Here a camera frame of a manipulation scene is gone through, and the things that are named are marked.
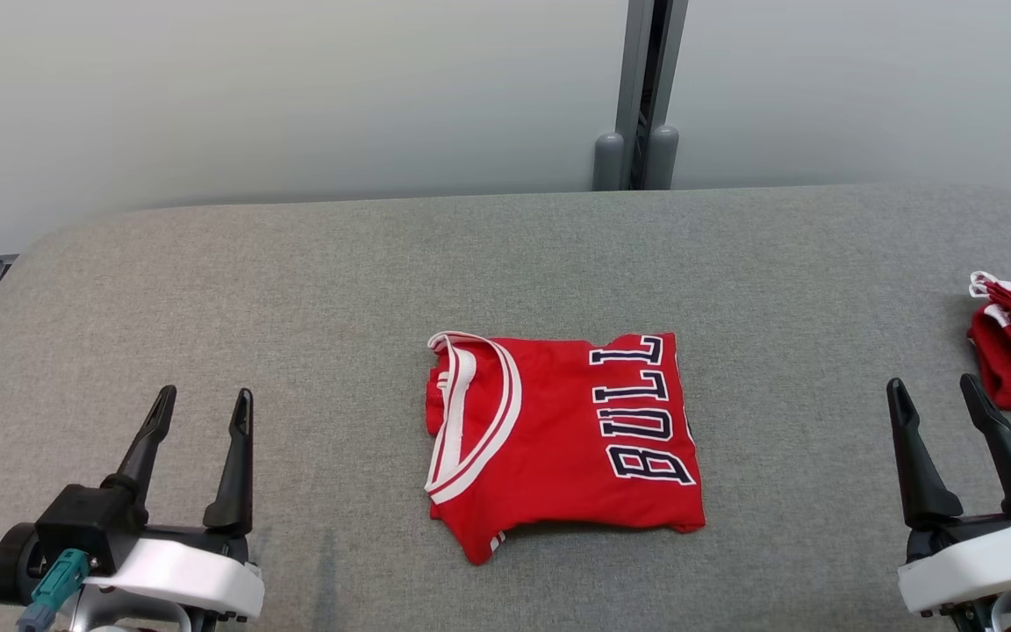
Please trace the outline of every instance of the gray table surface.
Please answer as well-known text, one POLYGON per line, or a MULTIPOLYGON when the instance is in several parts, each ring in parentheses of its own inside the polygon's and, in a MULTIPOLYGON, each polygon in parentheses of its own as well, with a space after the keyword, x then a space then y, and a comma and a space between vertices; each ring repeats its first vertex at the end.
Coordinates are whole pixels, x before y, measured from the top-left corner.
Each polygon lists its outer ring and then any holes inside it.
MULTIPOLYGON (((896 588, 902 376, 968 512, 1000 500, 958 376, 1011 192, 940 185, 144 211, 45 237, 0 288, 0 535, 97 484, 165 383, 154 522, 198 524, 256 393, 249 629, 945 629, 896 588), (519 529, 472 567, 423 491, 439 330, 673 331, 708 527, 519 529)), ((17 609, 0 607, 0 631, 17 609)))

